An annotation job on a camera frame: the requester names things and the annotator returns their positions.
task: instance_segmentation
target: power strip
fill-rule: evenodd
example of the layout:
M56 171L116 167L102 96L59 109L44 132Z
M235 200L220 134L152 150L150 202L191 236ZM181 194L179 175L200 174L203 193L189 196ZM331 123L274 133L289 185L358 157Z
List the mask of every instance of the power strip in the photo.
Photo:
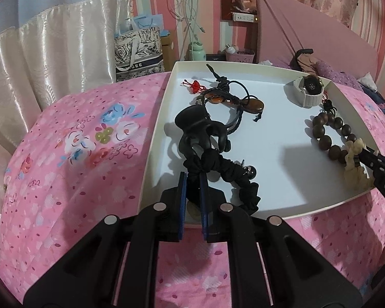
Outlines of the power strip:
M235 22L250 22L253 23L257 19L253 14L232 13L232 20Z

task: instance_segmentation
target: striped wallpaper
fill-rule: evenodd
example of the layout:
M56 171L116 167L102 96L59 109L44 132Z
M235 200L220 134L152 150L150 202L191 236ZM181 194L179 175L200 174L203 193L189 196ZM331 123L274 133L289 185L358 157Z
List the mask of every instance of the striped wallpaper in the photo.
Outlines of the striped wallpaper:
M165 28L177 33L176 52L183 60L189 40L185 40L185 22L177 21L170 12L175 6L175 0L135 0L134 14L163 14ZM231 43L240 48L256 47L256 24L233 25L233 22L220 21L220 15L220 0L198 0L197 22L205 30L198 35L207 53L217 53ZM359 0L351 30L378 51L378 73L373 77L385 97L385 0Z

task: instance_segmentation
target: white satin curtain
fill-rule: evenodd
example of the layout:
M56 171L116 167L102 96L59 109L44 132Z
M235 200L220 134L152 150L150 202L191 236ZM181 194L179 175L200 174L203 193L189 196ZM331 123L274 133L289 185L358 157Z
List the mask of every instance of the white satin curtain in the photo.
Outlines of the white satin curtain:
M0 1L0 216L11 154L41 111L115 82L114 33L132 0Z

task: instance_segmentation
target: tote bag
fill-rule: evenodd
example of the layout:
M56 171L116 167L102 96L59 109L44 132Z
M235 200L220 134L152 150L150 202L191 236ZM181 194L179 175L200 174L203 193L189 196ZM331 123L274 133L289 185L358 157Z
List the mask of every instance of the tote bag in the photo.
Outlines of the tote bag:
M164 72L158 27L126 32L114 43L117 82Z

